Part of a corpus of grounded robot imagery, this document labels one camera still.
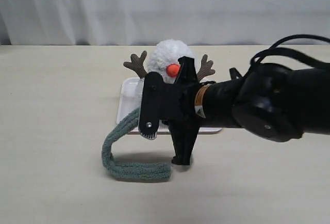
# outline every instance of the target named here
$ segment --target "table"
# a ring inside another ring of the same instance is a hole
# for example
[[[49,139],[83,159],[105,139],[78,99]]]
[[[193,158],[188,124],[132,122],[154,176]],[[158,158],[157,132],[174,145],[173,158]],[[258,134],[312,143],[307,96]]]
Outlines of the table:
[[[330,46],[291,46],[330,61]],[[216,75],[245,73],[267,46],[193,46]],[[123,67],[152,46],[0,47],[0,221],[3,224],[329,223],[330,140],[306,134],[275,143],[244,130],[198,137],[194,164],[165,183],[110,178],[101,162],[115,126]],[[294,69],[304,65],[272,57]],[[170,137],[128,135],[114,154],[170,160]]]

